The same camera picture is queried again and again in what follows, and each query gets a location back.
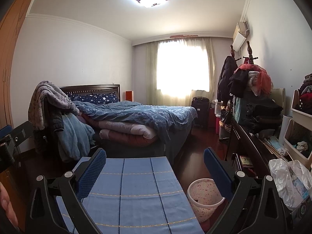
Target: metal bolt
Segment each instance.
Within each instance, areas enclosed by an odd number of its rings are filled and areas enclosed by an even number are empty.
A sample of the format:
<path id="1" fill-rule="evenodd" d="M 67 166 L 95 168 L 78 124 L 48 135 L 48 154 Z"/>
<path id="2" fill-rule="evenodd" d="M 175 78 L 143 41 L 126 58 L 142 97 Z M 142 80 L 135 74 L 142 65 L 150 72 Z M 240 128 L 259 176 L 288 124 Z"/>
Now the metal bolt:
<path id="1" fill-rule="evenodd" d="M 242 171 L 238 171 L 236 174 L 238 177 L 241 177 L 241 178 L 245 177 L 245 173 Z"/>
<path id="2" fill-rule="evenodd" d="M 73 172 L 66 172 L 65 174 L 64 174 L 64 176 L 66 177 L 66 178 L 70 178 L 71 176 L 73 176 Z"/>
<path id="3" fill-rule="evenodd" d="M 267 175 L 267 176 L 266 176 L 266 180 L 267 180 L 267 181 L 272 181 L 272 180 L 273 180 L 273 178 L 272 178 L 272 176 Z"/>
<path id="4" fill-rule="evenodd" d="M 43 180 L 43 176 L 42 175 L 39 175 L 37 178 L 36 178 L 37 181 L 42 181 Z"/>

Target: dark wooden headboard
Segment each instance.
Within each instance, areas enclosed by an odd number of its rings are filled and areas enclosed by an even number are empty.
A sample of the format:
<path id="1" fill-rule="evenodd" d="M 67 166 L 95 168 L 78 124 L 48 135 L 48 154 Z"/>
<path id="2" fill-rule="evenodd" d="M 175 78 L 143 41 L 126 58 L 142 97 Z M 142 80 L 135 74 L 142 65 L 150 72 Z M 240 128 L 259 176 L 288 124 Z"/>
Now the dark wooden headboard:
<path id="1" fill-rule="evenodd" d="M 95 85 L 76 85 L 65 86 L 60 89 L 68 94 L 90 95 L 90 94 L 108 94 L 115 93 L 120 99 L 120 84 L 95 84 Z"/>

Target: coat rack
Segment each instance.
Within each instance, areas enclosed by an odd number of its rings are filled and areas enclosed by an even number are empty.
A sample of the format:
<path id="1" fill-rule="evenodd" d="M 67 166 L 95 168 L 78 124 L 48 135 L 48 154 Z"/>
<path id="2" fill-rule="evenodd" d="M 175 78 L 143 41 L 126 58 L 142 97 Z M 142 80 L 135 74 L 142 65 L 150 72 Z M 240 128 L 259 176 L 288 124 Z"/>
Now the coat rack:
<path id="1" fill-rule="evenodd" d="M 234 53 L 234 50 L 233 50 L 233 46 L 230 45 L 230 47 L 231 47 L 231 56 L 235 59 L 235 53 Z"/>
<path id="2" fill-rule="evenodd" d="M 250 44 L 249 44 L 248 40 L 247 40 L 247 46 L 248 46 L 247 47 L 247 51 L 248 51 L 248 54 L 249 54 L 249 61 L 250 61 L 249 63 L 250 64 L 254 64 L 253 60 L 258 59 L 258 57 L 255 57 L 255 58 L 252 57 L 252 48 L 250 47 Z"/>

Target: wall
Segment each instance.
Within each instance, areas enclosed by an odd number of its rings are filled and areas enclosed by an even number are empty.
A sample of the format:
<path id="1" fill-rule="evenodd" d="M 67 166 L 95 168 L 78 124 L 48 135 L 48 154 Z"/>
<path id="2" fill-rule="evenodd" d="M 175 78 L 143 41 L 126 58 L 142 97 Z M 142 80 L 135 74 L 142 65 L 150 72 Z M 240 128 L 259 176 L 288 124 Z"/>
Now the wall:
<path id="1" fill-rule="evenodd" d="M 285 88 L 289 113 L 294 90 L 312 73 L 312 31 L 293 0 L 251 0 L 246 20 L 255 64 L 267 70 L 275 88 Z M 248 56 L 246 43 L 242 55 Z"/>
<path id="2" fill-rule="evenodd" d="M 233 44 L 233 39 L 213 37 L 212 43 L 216 63 L 214 84 L 215 99 L 219 75 L 225 58 L 230 55 L 230 45 Z M 146 105 L 146 44 L 134 46 L 133 49 L 132 88 L 134 91 L 134 100 Z"/>
<path id="3" fill-rule="evenodd" d="M 37 84 L 131 85 L 131 43 L 96 27 L 63 18 L 29 18 L 22 25 L 12 61 L 11 108 L 14 127 L 28 120 Z"/>

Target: star-patterned pillow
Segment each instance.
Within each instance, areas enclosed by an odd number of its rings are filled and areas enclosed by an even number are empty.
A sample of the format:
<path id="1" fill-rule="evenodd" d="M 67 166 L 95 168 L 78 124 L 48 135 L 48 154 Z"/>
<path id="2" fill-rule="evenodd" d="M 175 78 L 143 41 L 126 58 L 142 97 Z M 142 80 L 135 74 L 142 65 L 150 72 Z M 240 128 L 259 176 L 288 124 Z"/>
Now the star-patterned pillow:
<path id="1" fill-rule="evenodd" d="M 119 99 L 115 93 L 93 95 L 78 95 L 69 93 L 68 97 L 71 99 L 71 101 L 90 102 L 96 105 L 119 102 Z"/>

